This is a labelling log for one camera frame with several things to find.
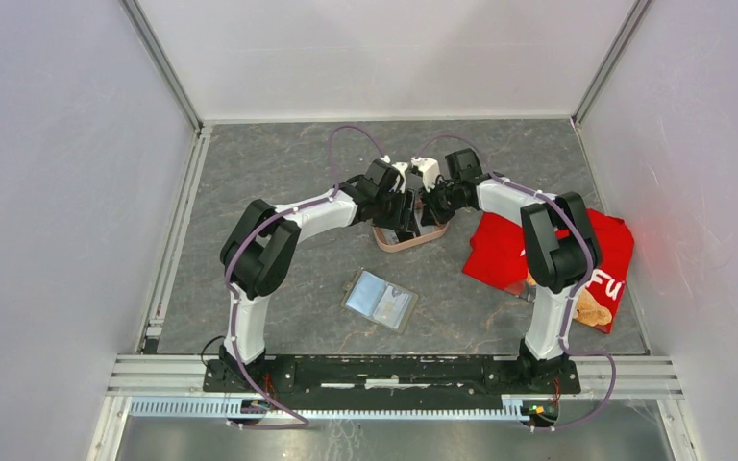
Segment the pink oval tray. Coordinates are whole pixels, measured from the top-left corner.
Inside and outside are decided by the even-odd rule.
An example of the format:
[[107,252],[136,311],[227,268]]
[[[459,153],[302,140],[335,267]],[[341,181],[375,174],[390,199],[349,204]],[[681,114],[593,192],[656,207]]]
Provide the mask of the pink oval tray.
[[422,226],[420,219],[422,217],[422,202],[416,202],[415,214],[417,218],[417,224],[419,227],[420,235],[418,237],[399,237],[400,244],[395,246],[387,246],[382,243],[381,232],[378,227],[372,227],[372,234],[379,248],[387,253],[397,253],[404,250],[411,249],[413,247],[429,243],[433,240],[439,239],[445,235],[449,226],[447,224],[442,226]]

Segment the grey card holder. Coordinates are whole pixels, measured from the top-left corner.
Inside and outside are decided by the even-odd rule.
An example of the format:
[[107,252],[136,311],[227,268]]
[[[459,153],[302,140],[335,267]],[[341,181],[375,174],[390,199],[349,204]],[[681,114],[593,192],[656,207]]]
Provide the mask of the grey card holder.
[[361,268],[343,287],[341,306],[361,317],[402,333],[419,295]]

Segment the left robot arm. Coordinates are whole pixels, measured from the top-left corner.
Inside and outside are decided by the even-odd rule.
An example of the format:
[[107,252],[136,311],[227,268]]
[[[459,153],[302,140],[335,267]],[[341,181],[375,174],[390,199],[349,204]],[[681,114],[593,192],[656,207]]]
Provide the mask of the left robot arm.
[[230,292],[230,314],[220,358],[240,391],[263,379],[264,325],[272,294],[283,284],[298,245],[318,234],[370,222],[409,228],[423,192],[404,162],[377,158],[368,170],[315,197],[273,206],[257,199],[240,217],[220,252]]

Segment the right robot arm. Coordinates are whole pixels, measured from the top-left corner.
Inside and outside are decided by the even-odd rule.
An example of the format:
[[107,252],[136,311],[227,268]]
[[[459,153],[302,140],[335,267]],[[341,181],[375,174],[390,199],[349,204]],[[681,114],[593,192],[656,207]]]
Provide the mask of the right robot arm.
[[477,153],[464,149],[445,158],[443,178],[433,158],[414,157],[422,180],[423,218],[445,224],[466,207],[500,216],[522,230],[536,292],[531,323],[520,343],[516,376],[530,392],[550,385],[567,366],[568,334],[579,295],[601,261],[587,208],[577,193],[546,194],[483,171]]

